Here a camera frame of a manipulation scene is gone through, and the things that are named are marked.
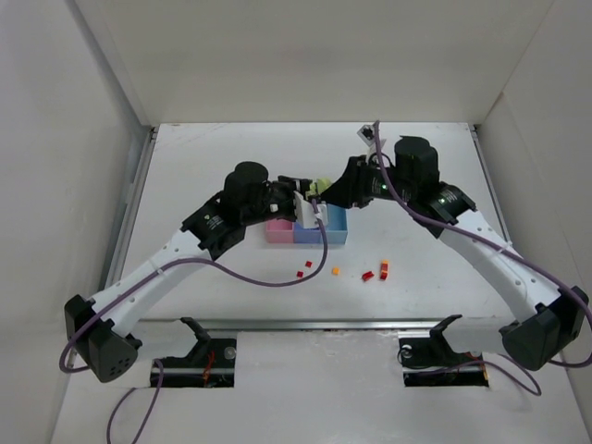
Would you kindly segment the green lego brick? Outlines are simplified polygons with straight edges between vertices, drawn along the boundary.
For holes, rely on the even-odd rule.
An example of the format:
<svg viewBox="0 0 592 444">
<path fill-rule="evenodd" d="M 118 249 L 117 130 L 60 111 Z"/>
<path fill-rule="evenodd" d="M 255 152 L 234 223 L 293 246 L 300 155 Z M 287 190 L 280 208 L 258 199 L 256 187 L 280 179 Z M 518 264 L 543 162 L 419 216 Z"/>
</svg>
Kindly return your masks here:
<svg viewBox="0 0 592 444">
<path fill-rule="evenodd" d="M 332 185 L 332 180 L 327 178 L 316 179 L 310 186 L 309 194 L 312 196 L 320 196 Z"/>
</svg>

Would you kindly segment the red orange lego stack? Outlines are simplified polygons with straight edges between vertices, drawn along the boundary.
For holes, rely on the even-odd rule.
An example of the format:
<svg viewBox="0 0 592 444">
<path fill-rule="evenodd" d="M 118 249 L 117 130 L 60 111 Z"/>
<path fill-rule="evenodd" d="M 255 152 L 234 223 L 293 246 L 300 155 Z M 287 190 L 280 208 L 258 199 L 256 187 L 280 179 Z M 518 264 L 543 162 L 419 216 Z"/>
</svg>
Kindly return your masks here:
<svg viewBox="0 0 592 444">
<path fill-rule="evenodd" d="M 389 262 L 383 261 L 380 265 L 380 280 L 386 280 L 389 276 Z"/>
</svg>

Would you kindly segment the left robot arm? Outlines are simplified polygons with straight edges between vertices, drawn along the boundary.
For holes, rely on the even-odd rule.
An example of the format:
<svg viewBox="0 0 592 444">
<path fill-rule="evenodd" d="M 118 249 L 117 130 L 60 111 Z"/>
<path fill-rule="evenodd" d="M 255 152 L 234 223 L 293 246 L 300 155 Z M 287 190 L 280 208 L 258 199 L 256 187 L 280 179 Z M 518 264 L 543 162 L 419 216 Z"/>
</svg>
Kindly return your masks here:
<svg viewBox="0 0 592 444">
<path fill-rule="evenodd" d="M 249 226 L 272 219 L 295 222 L 317 190 L 309 179 L 268 177 L 256 162 L 238 163 L 223 188 L 186 217 L 172 238 L 135 271 L 112 286 L 64 306 L 67 351 L 75 351 L 102 383 L 123 374 L 143 343 L 132 334 L 138 321 L 182 280 L 243 241 Z"/>
</svg>

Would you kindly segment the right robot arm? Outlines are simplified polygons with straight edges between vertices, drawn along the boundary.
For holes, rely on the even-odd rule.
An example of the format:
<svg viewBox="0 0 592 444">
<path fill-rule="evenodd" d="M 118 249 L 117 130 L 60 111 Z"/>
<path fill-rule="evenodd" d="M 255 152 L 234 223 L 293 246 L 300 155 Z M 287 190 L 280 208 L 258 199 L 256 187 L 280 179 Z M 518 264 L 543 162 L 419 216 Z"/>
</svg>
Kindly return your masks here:
<svg viewBox="0 0 592 444">
<path fill-rule="evenodd" d="M 341 177 L 320 196 L 342 208 L 363 208 L 374 199 L 402 202 L 415 222 L 467 261 L 509 307 L 510 319 L 453 314 L 428 337 L 405 340 L 401 347 L 412 353 L 404 360 L 408 367 L 456 365 L 467 352 L 492 352 L 537 371 L 555 363 L 591 316 L 584 292 L 529 265 L 462 190 L 440 179 L 438 152 L 424 138 L 401 137 L 392 158 L 377 152 L 349 158 Z"/>
</svg>

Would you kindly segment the pink container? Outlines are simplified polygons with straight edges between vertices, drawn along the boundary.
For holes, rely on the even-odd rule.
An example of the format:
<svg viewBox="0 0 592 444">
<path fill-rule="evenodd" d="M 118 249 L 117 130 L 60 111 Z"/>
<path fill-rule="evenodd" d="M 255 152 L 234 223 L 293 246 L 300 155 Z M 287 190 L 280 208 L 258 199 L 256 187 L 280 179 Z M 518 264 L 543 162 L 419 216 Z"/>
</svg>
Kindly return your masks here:
<svg viewBox="0 0 592 444">
<path fill-rule="evenodd" d="M 293 244 L 294 224 L 285 219 L 269 220 L 265 224 L 265 239 L 270 244 Z"/>
</svg>

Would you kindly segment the light blue container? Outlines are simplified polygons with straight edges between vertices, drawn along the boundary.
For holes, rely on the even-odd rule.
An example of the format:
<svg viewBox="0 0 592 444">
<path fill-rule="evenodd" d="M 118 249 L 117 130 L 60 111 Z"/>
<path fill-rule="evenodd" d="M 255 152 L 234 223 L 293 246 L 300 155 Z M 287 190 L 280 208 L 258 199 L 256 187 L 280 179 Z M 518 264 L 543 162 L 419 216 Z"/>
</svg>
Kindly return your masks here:
<svg viewBox="0 0 592 444">
<path fill-rule="evenodd" d="M 349 233 L 346 210 L 336 205 L 322 204 L 320 211 L 324 218 L 327 243 L 344 245 Z"/>
</svg>

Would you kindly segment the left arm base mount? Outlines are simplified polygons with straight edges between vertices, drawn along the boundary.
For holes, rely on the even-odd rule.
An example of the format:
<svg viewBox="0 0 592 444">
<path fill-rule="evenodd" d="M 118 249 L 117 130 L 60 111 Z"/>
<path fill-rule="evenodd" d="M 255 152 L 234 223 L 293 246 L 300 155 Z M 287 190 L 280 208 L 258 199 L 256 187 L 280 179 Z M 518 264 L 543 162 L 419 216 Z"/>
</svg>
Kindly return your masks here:
<svg viewBox="0 0 592 444">
<path fill-rule="evenodd" d="M 209 332 L 182 317 L 146 324 L 139 355 L 152 359 L 150 386 L 170 389 L 229 389 L 235 383 L 237 335 Z"/>
</svg>

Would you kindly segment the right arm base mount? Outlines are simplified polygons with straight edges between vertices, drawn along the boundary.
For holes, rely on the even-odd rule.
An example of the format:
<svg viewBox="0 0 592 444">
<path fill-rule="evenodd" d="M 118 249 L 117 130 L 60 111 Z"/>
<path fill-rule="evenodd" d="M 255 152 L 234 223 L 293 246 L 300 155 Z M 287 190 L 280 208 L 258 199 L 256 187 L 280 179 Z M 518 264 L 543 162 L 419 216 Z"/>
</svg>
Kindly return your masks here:
<svg viewBox="0 0 592 444">
<path fill-rule="evenodd" d="M 443 337 L 443 331 L 461 318 L 451 315 L 423 332 L 399 335 L 397 361 L 402 367 L 406 388 L 432 387 L 489 387 L 487 371 L 482 364 L 456 368 L 456 365 L 478 361 L 482 354 L 452 350 Z"/>
</svg>

